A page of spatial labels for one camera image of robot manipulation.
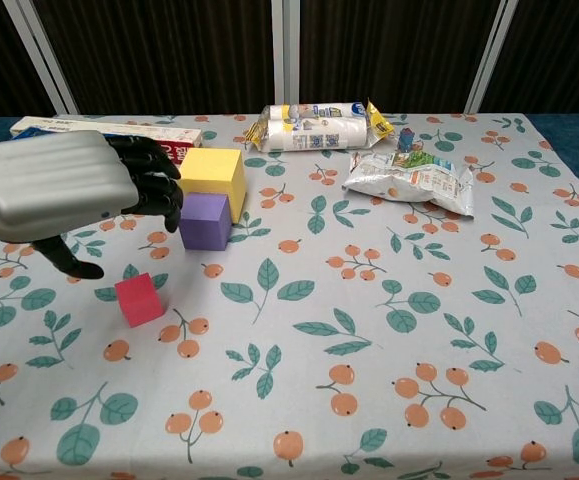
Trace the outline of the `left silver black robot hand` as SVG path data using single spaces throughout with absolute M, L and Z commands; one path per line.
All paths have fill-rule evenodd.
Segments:
M 0 241 L 28 243 L 58 271 L 100 279 L 63 234 L 123 214 L 161 216 L 177 230 L 181 174 L 161 146 L 141 136 L 75 131 L 0 142 Z

